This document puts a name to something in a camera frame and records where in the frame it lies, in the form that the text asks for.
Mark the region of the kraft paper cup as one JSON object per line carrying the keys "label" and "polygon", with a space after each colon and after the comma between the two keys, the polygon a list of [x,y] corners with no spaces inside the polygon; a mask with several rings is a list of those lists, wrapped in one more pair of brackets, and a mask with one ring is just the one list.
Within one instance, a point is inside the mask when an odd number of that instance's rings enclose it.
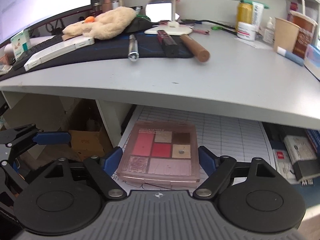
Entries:
{"label": "kraft paper cup", "polygon": [[276,52],[278,47],[280,47],[289,52],[293,52],[300,27],[282,18],[275,18],[274,26],[273,50]]}

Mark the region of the black red lipstick tube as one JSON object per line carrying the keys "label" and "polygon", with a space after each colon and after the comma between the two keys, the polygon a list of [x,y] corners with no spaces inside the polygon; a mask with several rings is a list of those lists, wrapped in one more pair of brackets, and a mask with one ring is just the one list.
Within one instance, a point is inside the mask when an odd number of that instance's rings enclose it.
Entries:
{"label": "black red lipstick tube", "polygon": [[178,44],[170,35],[167,34],[165,30],[157,30],[157,38],[166,57],[178,57]]}

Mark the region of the white black small box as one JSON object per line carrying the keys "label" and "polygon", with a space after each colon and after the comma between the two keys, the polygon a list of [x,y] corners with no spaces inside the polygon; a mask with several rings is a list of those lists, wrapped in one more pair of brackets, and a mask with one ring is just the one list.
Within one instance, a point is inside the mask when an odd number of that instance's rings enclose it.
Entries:
{"label": "white black small box", "polygon": [[284,144],[299,183],[319,177],[319,161],[308,138],[287,135]]}

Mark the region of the white tube green cap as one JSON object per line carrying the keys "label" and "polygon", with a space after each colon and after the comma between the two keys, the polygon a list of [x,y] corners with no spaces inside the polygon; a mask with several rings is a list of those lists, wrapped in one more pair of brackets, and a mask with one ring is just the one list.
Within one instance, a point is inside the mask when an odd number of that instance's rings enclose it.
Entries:
{"label": "white tube green cap", "polygon": [[264,9],[269,9],[270,7],[264,3],[259,3],[256,1],[252,2],[252,7],[252,25],[255,27],[255,32],[257,33],[263,18],[263,11]]}

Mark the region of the white desk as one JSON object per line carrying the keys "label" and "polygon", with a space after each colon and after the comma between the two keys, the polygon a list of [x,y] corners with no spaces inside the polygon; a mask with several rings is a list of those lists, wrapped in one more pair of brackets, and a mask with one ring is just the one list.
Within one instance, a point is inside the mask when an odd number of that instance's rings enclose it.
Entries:
{"label": "white desk", "polygon": [[319,129],[319,81],[271,50],[225,32],[195,40],[210,59],[92,61],[1,82],[4,92],[98,99]]}

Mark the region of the white keyboard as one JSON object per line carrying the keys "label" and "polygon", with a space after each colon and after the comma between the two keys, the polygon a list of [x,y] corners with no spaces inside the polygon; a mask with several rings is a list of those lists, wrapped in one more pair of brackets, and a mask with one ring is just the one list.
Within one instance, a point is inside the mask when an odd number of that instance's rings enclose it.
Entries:
{"label": "white keyboard", "polygon": [[38,65],[48,62],[61,55],[70,53],[71,51],[90,46],[94,44],[94,38],[78,36],[67,41],[60,42],[53,46],[49,46],[34,55],[24,64],[25,71],[29,71]]}

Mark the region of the computer monitor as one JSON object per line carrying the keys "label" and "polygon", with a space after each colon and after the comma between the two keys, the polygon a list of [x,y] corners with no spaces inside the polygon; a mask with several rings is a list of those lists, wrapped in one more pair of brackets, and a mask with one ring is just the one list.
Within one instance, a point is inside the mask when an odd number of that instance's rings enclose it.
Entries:
{"label": "computer monitor", "polygon": [[26,28],[91,7],[93,0],[1,0],[1,44]]}

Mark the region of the pink eyeshadow palette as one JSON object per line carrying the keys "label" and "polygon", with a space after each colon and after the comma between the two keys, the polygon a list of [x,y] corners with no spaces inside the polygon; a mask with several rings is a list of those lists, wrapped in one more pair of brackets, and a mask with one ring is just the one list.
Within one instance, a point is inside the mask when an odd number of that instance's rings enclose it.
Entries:
{"label": "pink eyeshadow palette", "polygon": [[194,186],[200,182],[196,127],[189,123],[138,121],[117,168],[125,181]]}

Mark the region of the brown drink cup with straw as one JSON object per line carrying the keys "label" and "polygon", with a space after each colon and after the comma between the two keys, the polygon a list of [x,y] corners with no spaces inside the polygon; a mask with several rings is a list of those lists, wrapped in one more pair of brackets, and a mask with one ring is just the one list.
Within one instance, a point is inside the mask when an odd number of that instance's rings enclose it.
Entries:
{"label": "brown drink cup with straw", "polygon": [[301,58],[305,57],[307,46],[311,44],[315,28],[318,23],[301,12],[290,10],[292,23],[299,26],[299,32],[293,53]]}

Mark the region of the beige plush toy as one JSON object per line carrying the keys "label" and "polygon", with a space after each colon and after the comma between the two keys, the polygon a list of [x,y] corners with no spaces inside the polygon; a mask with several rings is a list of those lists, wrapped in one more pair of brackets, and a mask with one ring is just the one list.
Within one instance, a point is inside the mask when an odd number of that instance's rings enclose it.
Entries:
{"label": "beige plush toy", "polygon": [[104,12],[89,22],[73,23],[63,29],[64,35],[91,37],[109,40],[121,34],[136,18],[136,11],[128,7],[117,7]]}

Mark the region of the brown cylindrical tube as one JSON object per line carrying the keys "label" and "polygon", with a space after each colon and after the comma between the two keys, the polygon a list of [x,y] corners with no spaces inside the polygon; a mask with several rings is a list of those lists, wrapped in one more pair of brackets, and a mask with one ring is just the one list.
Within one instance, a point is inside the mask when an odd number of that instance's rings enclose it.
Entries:
{"label": "brown cylindrical tube", "polygon": [[180,36],[180,39],[201,63],[205,63],[209,60],[209,51],[205,49],[203,46],[201,46],[194,39],[192,39],[189,35],[183,34]]}

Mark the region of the small white dropper bottle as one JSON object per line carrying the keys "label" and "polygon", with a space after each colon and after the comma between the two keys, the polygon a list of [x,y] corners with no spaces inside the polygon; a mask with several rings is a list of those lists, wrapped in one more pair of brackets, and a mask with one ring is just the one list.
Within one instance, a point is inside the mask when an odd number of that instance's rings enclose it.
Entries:
{"label": "small white dropper bottle", "polygon": [[266,28],[264,29],[263,41],[272,44],[274,42],[273,18],[269,17]]}

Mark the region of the white phone stand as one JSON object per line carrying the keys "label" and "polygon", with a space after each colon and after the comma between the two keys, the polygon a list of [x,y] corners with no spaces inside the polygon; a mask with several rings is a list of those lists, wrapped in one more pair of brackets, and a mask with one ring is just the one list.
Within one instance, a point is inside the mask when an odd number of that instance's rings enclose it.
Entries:
{"label": "white phone stand", "polygon": [[168,35],[181,36],[183,34],[189,35],[193,29],[187,25],[180,25],[176,18],[176,0],[171,1],[171,20],[167,24],[159,24],[151,29],[144,31],[145,34],[157,35],[159,30],[164,30]]}

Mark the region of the blue tissue pack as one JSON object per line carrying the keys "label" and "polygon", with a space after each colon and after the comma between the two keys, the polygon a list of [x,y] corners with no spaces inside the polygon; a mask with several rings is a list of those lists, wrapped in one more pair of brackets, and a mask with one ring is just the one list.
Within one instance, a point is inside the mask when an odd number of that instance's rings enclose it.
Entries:
{"label": "blue tissue pack", "polygon": [[306,48],[304,66],[318,81],[320,81],[320,51],[311,44]]}

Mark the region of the black desk mat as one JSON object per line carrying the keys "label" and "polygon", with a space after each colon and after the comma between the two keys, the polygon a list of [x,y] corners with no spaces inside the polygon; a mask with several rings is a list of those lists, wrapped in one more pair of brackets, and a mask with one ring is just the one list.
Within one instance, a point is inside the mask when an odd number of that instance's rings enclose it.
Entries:
{"label": "black desk mat", "polygon": [[[140,58],[165,57],[164,50],[156,35],[143,32],[134,34],[138,42]],[[121,34],[111,40],[99,41],[84,48],[77,49],[60,57],[54,58],[31,69],[31,72],[59,67],[74,63],[92,62],[100,60],[127,59],[129,54],[129,35]]]}

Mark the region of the blue wet wipes pack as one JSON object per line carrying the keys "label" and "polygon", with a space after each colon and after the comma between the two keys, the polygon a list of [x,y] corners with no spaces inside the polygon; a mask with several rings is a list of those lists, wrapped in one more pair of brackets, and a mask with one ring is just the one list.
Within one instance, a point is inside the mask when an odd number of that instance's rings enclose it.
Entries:
{"label": "blue wet wipes pack", "polygon": [[306,130],[307,136],[315,149],[317,155],[320,153],[320,133],[319,130],[314,129],[307,129]]}

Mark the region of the blue white tube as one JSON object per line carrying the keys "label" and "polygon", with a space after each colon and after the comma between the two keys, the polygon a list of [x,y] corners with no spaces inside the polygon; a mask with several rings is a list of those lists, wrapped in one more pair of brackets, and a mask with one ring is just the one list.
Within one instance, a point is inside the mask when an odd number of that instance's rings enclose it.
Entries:
{"label": "blue white tube", "polygon": [[279,46],[277,46],[277,53],[289,60],[291,60],[292,62],[298,64],[299,66],[304,66],[304,59],[293,54],[292,52],[285,50],[284,48],[281,48]]}

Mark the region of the teal white small box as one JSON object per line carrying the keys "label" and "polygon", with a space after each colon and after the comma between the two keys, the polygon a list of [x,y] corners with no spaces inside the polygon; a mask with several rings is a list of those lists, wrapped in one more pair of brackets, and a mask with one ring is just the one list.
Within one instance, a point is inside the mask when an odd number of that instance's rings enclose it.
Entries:
{"label": "teal white small box", "polygon": [[24,29],[17,33],[10,39],[10,43],[15,60],[18,60],[25,51],[31,48],[29,29]]}

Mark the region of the white red small box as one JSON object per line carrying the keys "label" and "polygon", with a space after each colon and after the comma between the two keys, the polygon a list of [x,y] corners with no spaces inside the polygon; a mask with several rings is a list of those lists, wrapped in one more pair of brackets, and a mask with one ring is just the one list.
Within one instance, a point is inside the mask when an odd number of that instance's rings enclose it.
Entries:
{"label": "white red small box", "polygon": [[278,173],[281,174],[290,184],[298,184],[288,152],[286,150],[273,149],[273,155]]}

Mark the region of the cardboard box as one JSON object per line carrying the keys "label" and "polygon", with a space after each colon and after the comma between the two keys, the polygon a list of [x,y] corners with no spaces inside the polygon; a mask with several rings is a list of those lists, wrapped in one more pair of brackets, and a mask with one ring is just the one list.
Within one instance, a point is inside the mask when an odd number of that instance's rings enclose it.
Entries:
{"label": "cardboard box", "polygon": [[79,101],[70,116],[68,132],[71,135],[71,148],[80,160],[92,155],[103,157],[113,149],[94,100]]}

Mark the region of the white cream jar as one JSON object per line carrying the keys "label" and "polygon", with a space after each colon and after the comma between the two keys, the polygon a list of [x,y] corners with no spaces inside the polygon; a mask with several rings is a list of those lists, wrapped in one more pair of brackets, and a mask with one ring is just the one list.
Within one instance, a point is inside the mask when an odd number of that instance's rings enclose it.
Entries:
{"label": "white cream jar", "polygon": [[256,36],[255,25],[239,22],[237,28],[237,37],[247,41],[254,41]]}

